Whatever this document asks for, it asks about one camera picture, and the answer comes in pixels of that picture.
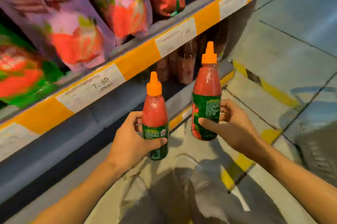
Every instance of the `person's left hand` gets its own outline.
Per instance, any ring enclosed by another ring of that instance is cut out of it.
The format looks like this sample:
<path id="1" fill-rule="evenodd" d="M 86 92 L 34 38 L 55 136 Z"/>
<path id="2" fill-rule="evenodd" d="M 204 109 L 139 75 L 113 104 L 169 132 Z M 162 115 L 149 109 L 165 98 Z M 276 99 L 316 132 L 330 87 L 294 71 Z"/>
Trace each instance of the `person's left hand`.
<path id="1" fill-rule="evenodd" d="M 166 138 L 144 140 L 136 132 L 142 111 L 130 112 L 122 126 L 117 130 L 107 161 L 115 164 L 121 171 L 135 167 L 151 150 L 167 143 Z"/>

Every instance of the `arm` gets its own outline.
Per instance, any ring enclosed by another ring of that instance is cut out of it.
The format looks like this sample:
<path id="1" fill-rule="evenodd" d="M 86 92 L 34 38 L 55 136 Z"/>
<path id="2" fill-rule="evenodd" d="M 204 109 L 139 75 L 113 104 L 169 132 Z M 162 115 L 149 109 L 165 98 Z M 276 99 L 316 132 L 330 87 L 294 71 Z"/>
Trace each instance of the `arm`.
<path id="1" fill-rule="evenodd" d="M 248 116 L 234 102 L 221 101 L 221 111 L 220 120 L 226 124 L 204 118 L 199 123 L 274 176 L 318 223 L 336 223 L 337 188 L 261 140 Z"/>
<path id="2" fill-rule="evenodd" d="M 81 224 L 107 190 L 166 138 L 144 140 L 136 132 L 142 112 L 131 112 L 117 130 L 107 158 L 90 176 L 55 205 L 44 210 L 32 224 Z"/>

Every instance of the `squeeze bottle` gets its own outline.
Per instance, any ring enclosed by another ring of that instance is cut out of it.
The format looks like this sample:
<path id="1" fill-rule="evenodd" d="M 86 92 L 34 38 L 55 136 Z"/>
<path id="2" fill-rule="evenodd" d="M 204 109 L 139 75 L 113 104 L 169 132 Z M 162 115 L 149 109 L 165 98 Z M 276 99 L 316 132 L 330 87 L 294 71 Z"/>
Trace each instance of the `squeeze bottle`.
<path id="1" fill-rule="evenodd" d="M 214 53 L 213 42 L 207 43 L 206 52 L 202 55 L 202 67 L 199 69 L 193 88 L 192 134 L 199 140 L 210 141 L 217 137 L 215 132 L 203 128 L 200 117 L 208 118 L 216 123 L 220 117 L 221 85 Z"/>
<path id="2" fill-rule="evenodd" d="M 141 123 L 143 138 L 154 140 L 157 138 L 168 139 L 168 117 L 162 93 L 161 83 L 158 81 L 156 72 L 151 72 L 150 82 L 146 85 L 147 96 L 144 103 Z M 157 150 L 149 153 L 151 160 L 162 160 L 167 156 L 168 142 Z"/>

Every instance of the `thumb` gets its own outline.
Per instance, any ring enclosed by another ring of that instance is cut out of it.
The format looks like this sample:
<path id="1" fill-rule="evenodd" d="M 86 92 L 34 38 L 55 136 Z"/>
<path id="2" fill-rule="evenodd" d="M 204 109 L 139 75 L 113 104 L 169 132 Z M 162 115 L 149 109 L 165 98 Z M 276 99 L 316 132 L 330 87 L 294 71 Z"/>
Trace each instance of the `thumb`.
<path id="1" fill-rule="evenodd" d="M 212 132 L 215 132 L 219 135 L 221 134 L 221 131 L 222 131 L 222 125 L 221 124 L 213 122 L 212 120 L 209 120 L 209 119 L 206 119 L 206 118 L 202 118 L 202 117 L 200 117 L 198 119 L 198 122 L 203 128 L 205 128 L 207 130 L 210 130 Z"/>
<path id="2" fill-rule="evenodd" d="M 167 143 L 167 139 L 166 138 L 158 138 L 158 139 L 154 139 L 154 140 L 146 140 L 145 142 L 147 144 L 148 151 L 151 151 L 151 150 L 157 150 L 160 147 L 164 146 Z"/>

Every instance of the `green label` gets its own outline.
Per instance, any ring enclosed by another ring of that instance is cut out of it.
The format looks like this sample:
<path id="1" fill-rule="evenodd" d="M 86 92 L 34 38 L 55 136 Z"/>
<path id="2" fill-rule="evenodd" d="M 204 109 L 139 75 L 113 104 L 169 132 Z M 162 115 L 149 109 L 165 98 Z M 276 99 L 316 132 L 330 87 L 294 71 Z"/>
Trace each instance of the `green label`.
<path id="1" fill-rule="evenodd" d="M 210 119 L 216 123 L 219 122 L 221 95 L 203 96 L 193 93 L 192 96 L 193 96 L 192 130 L 194 130 L 194 134 L 200 136 L 198 139 L 205 141 L 213 140 L 217 136 L 217 134 L 215 132 L 203 128 L 198 123 L 198 120 L 200 117 L 203 117 Z"/>
<path id="2" fill-rule="evenodd" d="M 146 140 L 154 140 L 157 138 L 167 138 L 168 139 L 168 124 L 159 126 L 159 127 L 148 127 L 146 125 L 142 125 L 143 127 L 143 138 Z M 149 158 L 152 160 L 161 160 L 167 156 L 168 152 L 167 143 L 157 150 L 153 150 L 149 153 Z"/>

